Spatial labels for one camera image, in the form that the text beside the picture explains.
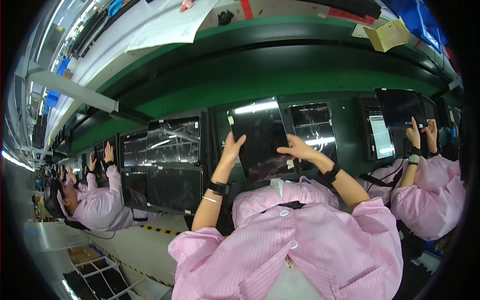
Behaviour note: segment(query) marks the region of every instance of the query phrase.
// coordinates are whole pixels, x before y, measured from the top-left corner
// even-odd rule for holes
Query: silver bracelet
[[[222,203],[221,203],[221,202],[215,201],[215,200],[213,200],[213,199],[210,199],[210,198],[208,198],[208,197],[205,197],[205,196],[203,196],[202,198],[204,198],[204,199],[207,199],[207,200],[210,200],[210,201],[212,201],[212,202],[215,202],[215,203],[217,203],[217,204],[220,204],[220,205],[222,205]]]

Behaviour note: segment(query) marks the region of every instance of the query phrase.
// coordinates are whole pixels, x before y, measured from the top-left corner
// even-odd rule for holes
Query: yellow note
[[[390,21],[387,24],[370,29],[364,27],[375,50],[387,52],[389,49],[408,43],[408,29],[402,18]]]

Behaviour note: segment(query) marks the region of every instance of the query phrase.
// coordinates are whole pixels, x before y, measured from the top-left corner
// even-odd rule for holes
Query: tablet
[[[427,126],[422,99],[415,91],[375,89],[387,128],[411,128],[412,116],[419,128]]]
[[[248,183],[294,173],[292,157],[276,151],[288,142],[274,97],[230,109],[227,117],[236,139],[247,135],[239,157]]]

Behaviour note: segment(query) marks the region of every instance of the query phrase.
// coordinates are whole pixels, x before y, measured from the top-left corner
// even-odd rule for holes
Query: white button
[[[299,243],[296,240],[293,240],[292,243],[290,244],[290,249],[295,249]]]

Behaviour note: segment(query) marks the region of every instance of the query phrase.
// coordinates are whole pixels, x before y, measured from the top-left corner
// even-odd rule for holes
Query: yellow-black warning tape
[[[147,225],[141,225],[141,228],[145,228],[148,230],[156,231],[156,232],[162,232],[162,233],[168,233],[169,235],[179,235],[182,233],[182,231],[172,231],[172,230],[166,230],[166,229],[160,229],[160,228],[155,228]]]
[[[137,269],[135,269],[134,267],[132,267],[131,265],[129,264],[126,264],[124,263],[123,261],[121,261],[120,259],[118,259],[117,257],[115,257],[114,255],[110,254],[109,252],[107,252],[107,250],[103,249],[102,247],[100,247],[97,243],[95,243],[94,241],[92,241],[92,243],[95,245],[95,247],[99,248],[103,253],[105,253],[107,255],[108,258],[112,259],[113,261],[116,261],[116,262],[119,262],[121,264],[124,264],[125,266],[129,267],[130,269],[132,269],[133,271],[135,272],[138,272],[140,274],[142,274],[143,276],[147,276],[148,278],[150,278],[151,280],[155,281],[155,282],[158,282],[159,284],[163,284],[164,286],[167,286],[169,288],[173,288],[173,285],[171,285],[170,283],[167,283],[167,282],[164,282],[164,281],[161,281],[161,280],[158,280],[156,279],[155,277],[153,276],[150,276],[148,274],[145,274],[144,272],[142,271],[139,271]]]

